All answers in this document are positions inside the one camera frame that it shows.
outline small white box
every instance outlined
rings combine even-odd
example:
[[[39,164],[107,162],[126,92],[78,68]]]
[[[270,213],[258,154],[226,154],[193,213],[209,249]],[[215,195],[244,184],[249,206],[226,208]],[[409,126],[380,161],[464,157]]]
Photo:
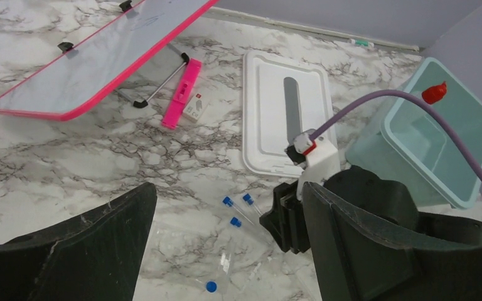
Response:
[[[204,110],[206,110],[209,102],[209,99],[203,98],[199,93],[195,94],[184,108],[184,117],[196,122],[202,116]]]

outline marble countertop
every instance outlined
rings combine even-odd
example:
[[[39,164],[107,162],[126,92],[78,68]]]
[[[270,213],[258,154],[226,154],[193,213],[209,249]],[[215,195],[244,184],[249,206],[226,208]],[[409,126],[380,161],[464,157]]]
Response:
[[[0,1],[0,94],[54,59],[62,40],[80,41],[114,19],[117,5]],[[243,55],[256,49],[319,64],[329,75],[334,111],[368,92],[399,86],[421,61],[417,55],[208,18],[198,19],[173,44],[203,62],[195,91],[211,103],[196,124],[182,120],[175,131],[160,126],[176,83],[145,109],[111,94],[65,123],[0,116],[0,243],[149,181],[158,188],[158,205],[134,300],[149,300],[152,293],[161,300],[212,300],[184,280],[201,275],[195,270],[205,270],[220,256],[216,245],[238,235],[228,227],[231,214],[220,201],[250,193],[268,209],[272,189],[290,181],[252,174],[242,164]],[[147,80],[150,71],[140,69],[123,91],[146,98],[154,88]],[[342,150],[377,105],[362,106],[337,125],[343,164]],[[482,221],[481,201],[467,211],[422,210]],[[175,233],[182,239],[171,239]],[[174,264],[175,257],[185,260]],[[320,300],[309,252],[283,254],[245,237],[237,240],[228,295],[232,300]]]

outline pink frame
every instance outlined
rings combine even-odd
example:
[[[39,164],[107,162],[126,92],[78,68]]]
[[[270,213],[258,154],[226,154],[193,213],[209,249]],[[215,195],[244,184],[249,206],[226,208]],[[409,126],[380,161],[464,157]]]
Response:
[[[138,4],[136,4],[134,7],[140,5],[143,3],[145,0],[141,0]],[[156,43],[150,50],[145,52],[140,58],[138,58],[134,63],[132,63],[130,66],[128,66],[123,72],[121,72],[119,75],[117,75],[111,82],[109,82],[106,86],[104,86],[102,89],[100,89],[92,98],[81,104],[81,106],[69,111],[65,112],[62,114],[55,114],[55,113],[44,113],[44,112],[34,112],[34,111],[22,111],[22,110],[6,110],[6,109],[0,109],[0,114],[1,115],[11,115],[11,116],[18,116],[18,117],[29,117],[29,118],[35,118],[35,119],[47,119],[47,120],[56,120],[56,121],[67,121],[71,120],[74,118],[77,118],[78,116],[84,114],[85,112],[88,112],[91,110],[95,105],[97,105],[102,99],[104,99],[108,94],[112,93],[113,90],[115,90],[124,80],[129,78],[132,73],[136,72],[139,67],[143,66],[145,62],[150,60],[157,52],[159,52],[163,47],[165,47],[171,40],[173,40],[177,35],[179,35],[184,29],[186,29],[191,23],[193,23],[198,17],[200,17],[202,14],[204,14],[210,7],[212,7],[215,3],[217,3],[218,0],[209,0],[204,6],[202,6],[199,10],[195,11],[188,19],[186,19],[184,22],[182,22],[180,25],[178,25],[172,32],[167,34],[161,41]],[[91,38],[93,35],[97,34],[99,31],[103,30],[105,27],[109,26],[113,22],[115,22],[117,19],[123,17],[126,13],[128,13],[130,10],[126,11],[124,14],[121,14],[114,20],[112,20],[110,23],[106,24],[87,38],[85,38],[83,41],[81,41],[79,44],[77,44],[75,47],[80,46],[80,44],[84,43],[87,41],[89,38]],[[49,64],[45,65],[43,68],[39,69],[38,71],[34,72],[31,76],[28,78],[25,78],[23,81],[21,81],[19,84],[15,85],[12,87],[10,90],[5,92],[0,96],[3,97],[6,94],[12,92],[17,86],[22,85],[24,82],[29,80],[31,77],[35,76],[39,72],[41,72],[43,69],[45,69],[47,66],[51,65],[55,61],[59,60],[61,57],[63,57],[65,54],[60,55],[58,58],[55,58],[53,61],[51,61]]]

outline gray strip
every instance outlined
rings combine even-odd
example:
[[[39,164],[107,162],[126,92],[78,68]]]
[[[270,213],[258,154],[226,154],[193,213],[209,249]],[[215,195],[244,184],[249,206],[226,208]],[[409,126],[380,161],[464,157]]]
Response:
[[[284,92],[286,94],[287,141],[291,145],[295,137],[302,132],[298,82],[292,77],[284,78]]]

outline light blue bin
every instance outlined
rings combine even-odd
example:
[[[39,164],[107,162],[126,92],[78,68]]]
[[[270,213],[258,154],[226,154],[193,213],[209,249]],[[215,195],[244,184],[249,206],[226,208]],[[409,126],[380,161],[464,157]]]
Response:
[[[445,66],[426,58],[399,90],[417,92],[446,81],[433,108],[448,121],[482,167],[482,102]],[[441,126],[404,99],[387,97],[346,152],[354,165],[404,183],[417,206],[474,206],[481,181]]]

